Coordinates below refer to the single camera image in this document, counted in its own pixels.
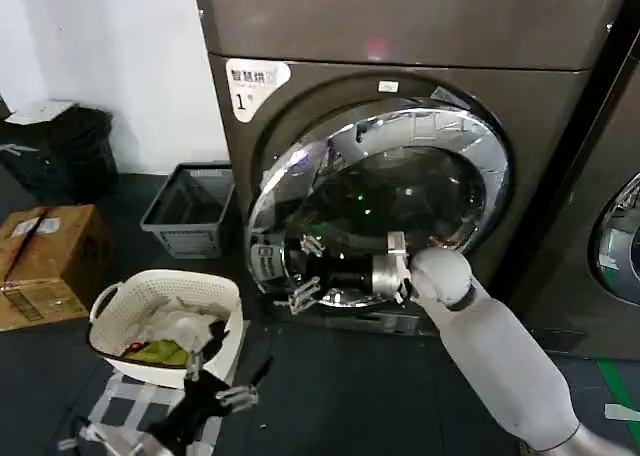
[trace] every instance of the white laundry basket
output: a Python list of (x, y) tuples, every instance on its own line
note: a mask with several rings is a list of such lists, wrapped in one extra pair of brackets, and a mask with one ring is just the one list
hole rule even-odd
[[(114, 291), (111, 301), (100, 311), (104, 300)], [(186, 369), (131, 362), (120, 356), (129, 344), (125, 341), (125, 334), (132, 325), (144, 321), (159, 307), (184, 310), (185, 305), (199, 307), (227, 319), (225, 330), (229, 334), (222, 349), (204, 365), (204, 369), (214, 376), (226, 379), (240, 353), (244, 327), (238, 287), (233, 281), (219, 276), (156, 269), (138, 273), (125, 283), (109, 286), (91, 308), (89, 344), (127, 376), (182, 389)]]

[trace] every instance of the basket handle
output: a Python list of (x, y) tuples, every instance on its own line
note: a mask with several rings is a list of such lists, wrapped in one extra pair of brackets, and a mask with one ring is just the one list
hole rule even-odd
[(107, 286), (105, 288), (104, 291), (102, 291), (100, 293), (100, 295), (93, 302), (93, 306), (91, 306), (91, 311), (89, 311), (89, 322), (90, 323), (93, 323), (96, 320), (96, 318), (98, 317), (98, 311), (100, 309), (100, 306), (102, 305), (103, 301), (107, 298), (107, 296), (109, 296), (113, 292), (114, 289), (116, 290), (116, 292), (118, 292), (118, 290), (120, 289), (121, 286), (122, 286), (121, 282), (110, 284), (109, 286)]

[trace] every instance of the gray floor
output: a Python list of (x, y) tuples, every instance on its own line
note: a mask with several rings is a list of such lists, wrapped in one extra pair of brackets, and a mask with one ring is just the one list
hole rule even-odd
[[(238, 379), (274, 356), (262, 402), (225, 422), (217, 456), (367, 454), (517, 454), (435, 339), (407, 339), (266, 322), (235, 244), (224, 259), (177, 261), (138, 222), (162, 178), (125, 176), (100, 211), (114, 238), (108, 282), (149, 268), (209, 271), (234, 279), (253, 320)], [(32, 204), (0, 173), (0, 216)], [(0, 334), (0, 444), (3, 454), (56, 454), (73, 414), (87, 415), (110, 367), (85, 344), (87, 324), (72, 321)], [(624, 423), (607, 421), (613, 402), (592, 361), (556, 358), (576, 411), (596, 432), (631, 446)], [(640, 365), (620, 373), (640, 404)], [(95, 450), (90, 454), (104, 454)]]

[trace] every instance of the gray plastic basket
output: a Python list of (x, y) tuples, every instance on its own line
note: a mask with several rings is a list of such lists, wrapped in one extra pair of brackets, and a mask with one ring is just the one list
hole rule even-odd
[(156, 235), (174, 258), (211, 259), (222, 254), (236, 210), (228, 163), (179, 164), (142, 217), (143, 231)]

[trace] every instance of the brown washing machine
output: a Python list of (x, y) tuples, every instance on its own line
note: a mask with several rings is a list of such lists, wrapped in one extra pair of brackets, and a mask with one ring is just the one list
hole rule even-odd
[[(198, 0), (260, 289), (305, 283), (309, 240), (352, 258), (394, 230), (487, 284), (621, 1)], [(420, 332), (375, 293), (318, 299), (325, 324)]]
[[(576, 110), (597, 117), (572, 121), (577, 157), (564, 176), (545, 178), (554, 197), (526, 218), (533, 237), (520, 231), (500, 278), (497, 293), (547, 350), (640, 359), (639, 35), (640, 0), (625, 0)], [(518, 260), (523, 276), (509, 278)]]

